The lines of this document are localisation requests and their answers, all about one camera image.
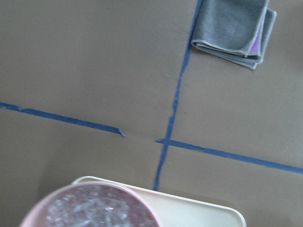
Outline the cream plastic tray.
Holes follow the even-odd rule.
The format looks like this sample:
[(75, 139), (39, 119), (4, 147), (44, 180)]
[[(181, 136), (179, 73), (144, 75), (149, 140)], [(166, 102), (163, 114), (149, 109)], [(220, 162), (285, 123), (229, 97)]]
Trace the cream plastic tray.
[(226, 206), (157, 192), (94, 176), (79, 177), (72, 184), (91, 181), (117, 184), (137, 193), (155, 212), (164, 227), (245, 227), (247, 225), (240, 212)]

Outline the pile of clear ice cubes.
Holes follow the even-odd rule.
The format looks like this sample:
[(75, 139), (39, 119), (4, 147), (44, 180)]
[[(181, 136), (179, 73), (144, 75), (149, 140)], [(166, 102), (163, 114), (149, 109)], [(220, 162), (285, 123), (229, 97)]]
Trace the pile of clear ice cubes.
[(153, 227), (135, 197), (104, 185), (83, 186), (47, 208), (48, 227)]

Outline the folded grey cloth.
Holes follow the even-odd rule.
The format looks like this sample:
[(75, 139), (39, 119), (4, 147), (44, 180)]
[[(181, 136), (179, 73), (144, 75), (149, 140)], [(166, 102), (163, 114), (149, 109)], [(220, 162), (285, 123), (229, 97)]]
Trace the folded grey cloth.
[(264, 60), (277, 13), (267, 0), (204, 0), (191, 45), (249, 69)]

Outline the pink bowl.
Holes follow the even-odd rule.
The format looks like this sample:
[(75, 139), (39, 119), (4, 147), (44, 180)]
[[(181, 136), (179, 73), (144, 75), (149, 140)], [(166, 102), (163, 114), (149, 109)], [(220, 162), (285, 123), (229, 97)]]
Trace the pink bowl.
[(104, 183), (104, 182), (85, 182), (85, 183), (78, 183), (69, 186), (65, 186), (61, 189), (54, 191), (53, 193), (47, 195), (43, 198), (39, 203), (37, 203), (24, 217), (20, 226), (22, 227), (47, 227), (47, 220), (46, 216), (48, 214), (47, 208), (53, 203), (56, 199), (62, 197), (65, 194), (70, 192), (75, 192), (77, 188), (83, 186), (93, 186), (93, 185), (104, 185), (109, 186), (112, 188), (117, 188), (126, 192), (127, 194), (135, 197), (147, 210), (148, 218), (154, 221), (154, 227), (161, 227), (162, 224), (160, 220), (157, 218), (155, 212), (151, 209), (151, 207), (135, 192), (131, 191), (130, 189), (119, 186), (113, 183)]

